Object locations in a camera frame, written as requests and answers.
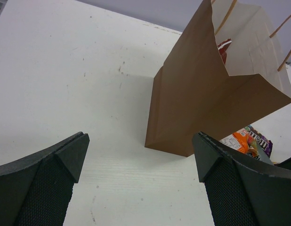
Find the red Doritos chip bag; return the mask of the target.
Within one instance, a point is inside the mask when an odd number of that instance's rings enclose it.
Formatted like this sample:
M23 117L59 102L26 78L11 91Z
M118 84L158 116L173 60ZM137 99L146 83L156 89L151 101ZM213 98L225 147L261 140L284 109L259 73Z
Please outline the red Doritos chip bag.
M232 43L232 40L227 39L218 45L218 51L224 64L226 64L226 58L227 58L226 51L231 45L231 43Z

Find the brown M&M's packet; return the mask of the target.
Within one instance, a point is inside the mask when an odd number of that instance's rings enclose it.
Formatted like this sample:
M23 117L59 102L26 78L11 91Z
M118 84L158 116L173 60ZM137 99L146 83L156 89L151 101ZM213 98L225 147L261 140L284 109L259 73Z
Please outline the brown M&M's packet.
M273 143L268 140L260 132L255 130L251 125L245 127L248 133L248 146L247 155L257 160L263 161L268 164L273 164L270 160L270 156L273 149Z

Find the brown paper bag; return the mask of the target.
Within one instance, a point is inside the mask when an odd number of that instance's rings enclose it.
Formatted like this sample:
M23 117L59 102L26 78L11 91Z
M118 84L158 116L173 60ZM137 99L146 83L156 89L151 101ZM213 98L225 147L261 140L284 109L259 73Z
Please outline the brown paper bag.
M227 39L224 64L218 45ZM194 134L221 140L290 103L282 49L265 10L204 0L154 78L145 146L188 157Z

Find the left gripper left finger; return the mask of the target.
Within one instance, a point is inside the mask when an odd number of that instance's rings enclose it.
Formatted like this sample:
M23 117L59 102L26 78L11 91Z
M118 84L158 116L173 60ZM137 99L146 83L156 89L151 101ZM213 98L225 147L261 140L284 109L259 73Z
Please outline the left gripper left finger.
M63 141L0 166L0 226L61 226L78 183L89 136Z

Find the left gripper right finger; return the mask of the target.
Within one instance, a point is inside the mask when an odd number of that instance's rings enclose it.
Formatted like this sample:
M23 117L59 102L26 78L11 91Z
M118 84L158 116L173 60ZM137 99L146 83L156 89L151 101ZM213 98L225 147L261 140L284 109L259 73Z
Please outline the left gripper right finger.
M203 132L192 139L217 226L291 226L291 158L268 164Z

